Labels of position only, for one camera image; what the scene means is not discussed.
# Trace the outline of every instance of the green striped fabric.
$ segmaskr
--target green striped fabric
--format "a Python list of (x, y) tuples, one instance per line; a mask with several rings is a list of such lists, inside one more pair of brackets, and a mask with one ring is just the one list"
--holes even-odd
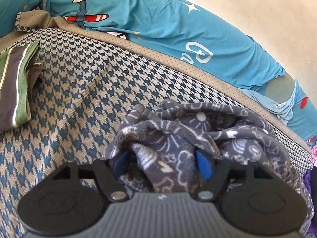
[(31, 119), (29, 93), (44, 70), (41, 64), (35, 63), (38, 52), (39, 42), (34, 42), (13, 47), (0, 55), (0, 131)]

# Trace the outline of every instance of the cartoon airplane print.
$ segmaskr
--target cartoon airplane print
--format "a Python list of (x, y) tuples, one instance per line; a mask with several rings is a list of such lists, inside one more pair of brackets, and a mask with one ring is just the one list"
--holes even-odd
[[(77, 12), (75, 16), (67, 16), (67, 17), (64, 17), (64, 19), (67, 20), (68, 22), (77, 22), (78, 26), (83, 27), (85, 25), (85, 21), (99, 22), (109, 18), (109, 15), (105, 13), (86, 15), (87, 13), (86, 1), (87, 0), (73, 0), (72, 3), (79, 3), (79, 12)], [(118, 31), (105, 31), (105, 32), (113, 36), (117, 36), (117, 37), (129, 40), (129, 35), (127, 33), (118, 32)]]

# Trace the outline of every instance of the metal screw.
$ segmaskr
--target metal screw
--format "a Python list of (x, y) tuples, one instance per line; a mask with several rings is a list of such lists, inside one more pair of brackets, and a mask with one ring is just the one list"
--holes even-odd
[(111, 193), (111, 198), (115, 201), (122, 201), (126, 198), (126, 193), (123, 191), (115, 191)]
[(210, 191), (201, 191), (198, 193), (198, 197), (202, 200), (210, 200), (214, 197), (214, 194)]

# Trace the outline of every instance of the beige wall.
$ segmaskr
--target beige wall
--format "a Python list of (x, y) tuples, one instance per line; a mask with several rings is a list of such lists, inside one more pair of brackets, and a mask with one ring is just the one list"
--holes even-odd
[(252, 36), (317, 107), (317, 0), (189, 0)]

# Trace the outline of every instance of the black round disc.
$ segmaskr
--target black round disc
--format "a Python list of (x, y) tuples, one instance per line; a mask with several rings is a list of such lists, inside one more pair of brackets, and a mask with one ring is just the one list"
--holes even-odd
[(220, 209), (231, 225), (265, 236), (298, 231), (307, 214), (304, 199), (274, 180), (232, 189), (224, 196)]
[(33, 233), (45, 236), (76, 234), (96, 223), (104, 203), (98, 192), (79, 183), (54, 181), (22, 197), (18, 215)]

